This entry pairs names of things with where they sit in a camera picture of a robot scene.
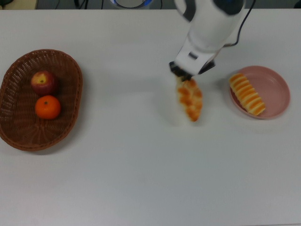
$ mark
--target white table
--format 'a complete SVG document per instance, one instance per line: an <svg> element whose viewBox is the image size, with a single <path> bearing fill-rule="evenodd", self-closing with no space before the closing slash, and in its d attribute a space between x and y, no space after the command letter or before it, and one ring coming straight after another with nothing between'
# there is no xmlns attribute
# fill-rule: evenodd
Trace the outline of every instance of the white table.
<svg viewBox="0 0 301 226"><path fill-rule="evenodd" d="M1 226L301 223L299 10L251 13L239 45L196 78L196 124L168 67L189 29L176 11L2 11L0 21L0 80L18 57L52 48L75 58L85 83L64 141L40 153L0 141ZM287 81L280 118L232 104L225 78L248 65Z"/></svg>

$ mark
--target black cable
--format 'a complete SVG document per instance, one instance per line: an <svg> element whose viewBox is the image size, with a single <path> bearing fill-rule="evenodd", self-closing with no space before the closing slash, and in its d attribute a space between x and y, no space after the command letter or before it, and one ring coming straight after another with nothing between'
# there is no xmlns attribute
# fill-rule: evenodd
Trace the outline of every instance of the black cable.
<svg viewBox="0 0 301 226"><path fill-rule="evenodd" d="M57 9L58 5L60 4L60 1L61 1L61 0L58 0L58 2L57 2L57 5L56 5L55 9Z"/></svg>
<svg viewBox="0 0 301 226"><path fill-rule="evenodd" d="M246 14L246 16L245 16L245 18L244 18L243 22L241 23L241 25L240 25L240 27L239 27L239 31L238 31L238 34L237 34L237 39L236 39L236 42L235 42L235 43L232 43L232 44L225 44L223 47L231 47L231 46L235 46L235 45L237 45L237 44L238 44L238 42L239 42L239 37L240 37L240 32L241 32L241 29L243 28L243 26L244 26L244 23L245 23L246 19L248 18L248 16L249 16L250 12L252 11L252 9L253 9L253 7L254 7L254 5L255 5L255 2L256 2L256 0L253 0L253 3L252 3L252 5L251 5L251 7L250 7L250 9L249 9L248 13Z"/></svg>
<svg viewBox="0 0 301 226"><path fill-rule="evenodd" d="M86 3L85 3L85 9L88 8L88 2L89 2L89 0L86 0Z"/></svg>
<svg viewBox="0 0 301 226"><path fill-rule="evenodd" d="M86 2L86 0L83 0L82 4L80 5L79 9L81 9L84 5L84 3Z"/></svg>

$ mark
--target pink plate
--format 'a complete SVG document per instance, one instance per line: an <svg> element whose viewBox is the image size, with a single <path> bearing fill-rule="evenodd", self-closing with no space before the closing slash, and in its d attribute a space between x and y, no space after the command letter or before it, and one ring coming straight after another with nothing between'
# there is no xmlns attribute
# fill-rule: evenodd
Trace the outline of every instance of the pink plate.
<svg viewBox="0 0 301 226"><path fill-rule="evenodd" d="M238 71L244 74L266 105L261 114L248 113L239 103L232 89L230 96L234 104L243 113L257 119L272 119L280 116L288 107L291 99L290 90L285 80L275 71L262 66L249 66Z"/></svg>

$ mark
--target orange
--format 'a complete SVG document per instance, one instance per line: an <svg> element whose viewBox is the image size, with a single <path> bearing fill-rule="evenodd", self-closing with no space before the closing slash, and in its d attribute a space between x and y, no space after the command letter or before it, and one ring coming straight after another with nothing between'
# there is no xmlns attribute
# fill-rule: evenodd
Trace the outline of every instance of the orange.
<svg viewBox="0 0 301 226"><path fill-rule="evenodd" d="M41 119L55 119L61 112L61 104L54 96L44 96L37 100L35 111Z"/></svg>

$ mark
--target pastry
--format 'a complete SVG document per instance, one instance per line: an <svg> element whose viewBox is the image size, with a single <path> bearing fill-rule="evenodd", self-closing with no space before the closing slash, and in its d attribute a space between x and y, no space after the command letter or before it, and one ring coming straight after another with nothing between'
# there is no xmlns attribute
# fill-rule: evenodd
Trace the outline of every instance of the pastry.
<svg viewBox="0 0 301 226"><path fill-rule="evenodd" d="M243 74L234 74L229 79L229 83L240 104L248 113L259 115L265 110L265 103Z"/></svg>
<svg viewBox="0 0 301 226"><path fill-rule="evenodd" d="M191 121L197 121L203 106L202 92L193 78L182 81L177 77L178 101Z"/></svg>

